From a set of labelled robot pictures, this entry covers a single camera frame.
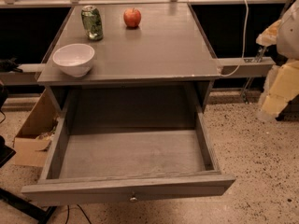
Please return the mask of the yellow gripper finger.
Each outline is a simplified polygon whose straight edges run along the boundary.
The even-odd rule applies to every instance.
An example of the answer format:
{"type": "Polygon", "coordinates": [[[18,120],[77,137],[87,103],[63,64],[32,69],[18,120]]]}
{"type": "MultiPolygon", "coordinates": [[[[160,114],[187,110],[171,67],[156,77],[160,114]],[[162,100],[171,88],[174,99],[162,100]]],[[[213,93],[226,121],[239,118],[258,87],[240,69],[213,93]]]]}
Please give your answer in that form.
{"type": "Polygon", "coordinates": [[[258,102],[257,118],[272,121],[299,94],[299,61],[289,59],[269,71],[258,102]]]}
{"type": "Polygon", "coordinates": [[[278,27],[280,23],[281,20],[277,20],[273,22],[270,26],[268,26],[261,34],[258,35],[258,37],[256,38],[256,43],[265,47],[276,45],[278,27]]]}

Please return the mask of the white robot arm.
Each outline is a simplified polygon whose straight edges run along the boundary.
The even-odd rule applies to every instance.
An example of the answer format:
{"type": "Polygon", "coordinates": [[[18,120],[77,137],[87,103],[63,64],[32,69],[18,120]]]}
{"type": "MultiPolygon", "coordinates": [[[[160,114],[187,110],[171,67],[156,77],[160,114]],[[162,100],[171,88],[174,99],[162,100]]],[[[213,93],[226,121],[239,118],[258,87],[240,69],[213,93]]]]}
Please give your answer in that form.
{"type": "Polygon", "coordinates": [[[272,68],[264,83],[257,117],[274,120],[299,95],[299,0],[258,35],[256,43],[277,46],[278,54],[288,59],[280,68],[272,68]]]}

